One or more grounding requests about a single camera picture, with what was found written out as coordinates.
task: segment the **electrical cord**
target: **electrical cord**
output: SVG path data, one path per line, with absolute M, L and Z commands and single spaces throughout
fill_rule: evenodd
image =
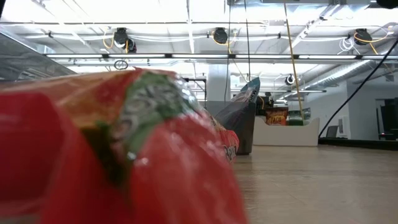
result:
M 250 72 L 250 43 L 249 43 L 249 23 L 248 23 L 248 12 L 246 10 L 246 0 L 244 0 L 244 13 L 246 15 L 246 36 L 248 37 L 248 59 L 249 59 L 249 82 L 251 81 Z
M 292 65 L 293 65 L 293 74 L 294 74 L 294 82 L 296 84 L 296 91 L 297 91 L 297 97 L 298 97 L 298 105 L 300 107 L 300 114 L 301 118 L 304 120 L 304 114 L 303 114 L 303 105 L 300 100 L 300 88 L 299 88 L 299 81 L 297 79 L 297 72 L 296 72 L 296 66 L 294 62 L 294 55 L 293 55 L 293 46 L 292 46 L 292 38 L 290 34 L 290 27 L 289 27 L 289 20 L 287 18 L 287 6 L 286 6 L 286 1 L 284 1 L 284 8 L 285 8 L 285 16 L 286 16 L 286 28 L 287 28 L 287 35 L 289 36 L 289 48 L 290 48 L 290 57 L 292 59 Z
M 228 43 L 228 50 L 227 50 L 227 59 L 226 59 L 226 80 L 225 80 L 225 92 L 224 92 L 224 106 L 225 106 L 225 103 L 226 103 L 226 91 L 227 91 L 227 88 L 228 88 L 228 72 L 229 72 L 229 55 L 231 54 L 231 51 L 230 51 L 230 49 L 229 49 L 229 37 L 230 37 L 230 34 L 231 34 L 231 6 L 232 6 L 232 2 L 231 2 L 232 0 L 229 0 L 229 20 L 228 20 L 228 40 L 227 40 L 227 43 Z
M 349 96 L 349 98 L 336 110 L 336 112 L 333 113 L 333 115 L 330 117 L 330 119 L 328 120 L 328 122 L 325 124 L 325 126 L 322 128 L 318 138 L 321 137 L 322 133 L 325 131 L 325 129 L 328 127 L 328 125 L 330 124 L 331 120 L 336 116 L 336 114 L 350 101 L 350 99 L 352 99 L 354 97 L 354 95 L 362 88 L 362 86 L 372 77 L 372 75 L 378 70 L 378 68 L 384 63 L 384 61 L 387 59 L 388 55 L 392 52 L 392 50 L 394 50 L 394 48 L 396 47 L 396 45 L 398 44 L 398 38 L 397 40 L 394 42 L 394 44 L 391 46 L 390 50 L 385 54 L 385 56 L 383 57 L 383 59 L 380 61 L 380 63 L 378 63 L 378 65 L 376 66 L 376 68 L 373 69 L 373 71 L 362 81 L 362 83 L 359 85 L 359 87 L 357 87 L 357 89 L 353 92 L 353 94 L 351 94 L 351 96 Z
M 337 55 L 347 52 L 351 49 L 355 49 L 355 51 L 358 53 L 358 55 L 361 55 L 361 53 L 358 51 L 358 49 L 354 46 L 355 42 L 353 39 L 341 39 L 339 43 L 339 47 L 341 49 L 341 52 L 338 52 Z
M 244 75 L 242 74 L 241 70 L 239 69 L 238 65 L 235 62 L 235 59 L 232 58 L 232 61 L 234 62 L 236 68 L 238 69 L 239 73 L 241 74 L 243 80 L 247 83 L 248 81 L 246 80 L 246 78 L 244 77 Z
M 113 34 L 112 34 L 112 43 L 111 43 L 111 46 L 106 45 L 106 43 L 105 43 L 105 35 L 106 35 L 106 31 L 104 32 L 104 38 L 102 39 L 102 42 L 104 43 L 104 46 L 105 46 L 107 49 L 111 49 L 111 48 L 113 47 L 114 32 L 113 32 Z
M 370 43 L 370 45 L 371 45 L 371 47 L 372 47 L 373 52 L 374 52 L 376 55 L 378 55 L 379 53 L 378 53 L 377 50 L 374 48 L 373 44 Z
M 262 107 L 261 107 L 261 109 L 263 110 L 263 109 L 264 109 L 264 104 L 265 104 L 266 102 L 264 102 L 264 100 L 262 99 L 261 96 L 259 96 L 259 98 L 260 98 L 260 100 L 262 101 Z

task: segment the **yellow cable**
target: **yellow cable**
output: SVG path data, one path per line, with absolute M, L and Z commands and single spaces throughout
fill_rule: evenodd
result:
M 359 39 L 358 37 L 356 37 L 356 34 L 358 34 L 358 33 L 355 33 L 355 34 L 354 34 L 354 38 L 357 39 L 357 40 L 360 40 L 360 41 L 362 41 L 362 42 L 365 42 L 365 43 L 375 43 L 375 42 L 379 42 L 380 40 L 384 40 L 385 38 L 388 37 L 388 33 L 387 33 L 386 36 L 383 37 L 383 38 L 380 38 L 380 39 L 378 39 L 378 40 L 369 41 L 369 40 Z
M 265 104 L 265 102 L 264 102 L 264 100 L 262 99 L 262 97 L 261 96 L 259 96 L 259 98 L 260 98 L 260 100 L 262 101 L 262 110 L 264 109 L 264 104 Z
M 372 47 L 373 52 L 374 52 L 376 55 L 378 55 L 378 52 L 377 52 L 377 50 L 374 48 L 373 44 L 370 43 L 370 45 L 371 45 L 371 47 Z M 391 68 L 388 67 L 386 64 L 384 64 L 384 66 L 390 71 L 391 74 L 394 73 L 394 72 L 391 70 Z
M 285 7 L 285 16 L 286 16 L 287 35 L 289 36 L 290 56 L 291 56 L 291 58 L 292 58 L 292 64 L 293 64 L 294 81 L 296 82 L 296 90 L 297 90 L 297 97 L 298 97 L 298 105 L 300 106 L 301 118 L 302 118 L 303 121 L 304 121 L 303 105 L 302 105 L 302 102 L 301 102 L 301 99 L 300 99 L 299 81 L 297 81 L 296 66 L 295 66 L 294 57 L 293 57 L 292 37 L 290 36 L 289 20 L 287 19 L 286 0 L 284 1 L 284 7 Z
M 373 47 L 373 44 L 372 44 L 372 43 L 370 43 L 370 44 L 371 44 L 371 47 L 372 47 L 373 52 L 374 52 L 376 55 L 378 55 L 378 52 L 377 52 L 377 50 Z
M 111 49 L 111 48 L 113 47 L 113 38 L 114 38 L 114 32 L 113 32 L 113 34 L 112 34 L 112 44 L 111 44 L 111 46 L 106 45 L 106 43 L 105 43 L 105 33 L 104 33 L 104 38 L 102 39 L 102 42 L 104 43 L 104 46 L 105 46 L 107 49 Z

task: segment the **red chip bag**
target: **red chip bag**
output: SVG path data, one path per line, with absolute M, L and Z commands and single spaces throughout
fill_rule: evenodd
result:
M 267 108 L 266 124 L 272 126 L 285 126 L 288 108 Z
M 0 119 L 0 127 L 7 122 L 1 143 L 15 148 L 0 159 L 19 162 L 0 171 L 14 189 L 0 193 L 0 221 L 32 215 L 51 224 L 246 223 L 222 137 L 173 73 L 94 74 L 4 91 L 0 112 L 18 122 Z M 38 133 L 41 142 L 33 141 Z M 39 159 L 18 160 L 22 152 Z M 34 166 L 40 173 L 25 175 Z M 16 202 L 19 209 L 6 209 Z

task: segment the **wooden floor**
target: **wooden floor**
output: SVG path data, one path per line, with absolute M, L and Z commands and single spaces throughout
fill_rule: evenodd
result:
M 253 146 L 234 170 L 253 224 L 398 224 L 398 152 Z

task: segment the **white wall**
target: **white wall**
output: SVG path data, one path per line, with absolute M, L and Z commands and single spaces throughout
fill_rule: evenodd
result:
M 347 87 L 346 82 L 343 82 L 340 83 L 338 87 L 326 88 L 326 93 L 310 93 L 305 98 L 303 109 L 311 108 L 311 120 L 314 118 L 320 118 L 320 132 L 332 114 L 344 103 L 346 99 Z M 298 110 L 298 103 L 289 103 L 289 109 Z M 338 119 L 340 116 L 349 116 L 348 105 L 341 109 L 341 111 L 332 119 L 329 126 L 338 125 Z M 327 128 L 323 132 L 322 137 L 326 136 L 326 132 Z
M 349 94 L 358 85 L 348 81 Z M 368 81 L 349 102 L 349 118 L 351 138 L 359 140 L 378 140 L 376 99 L 392 99 L 398 97 L 398 82 L 386 82 L 384 77 Z

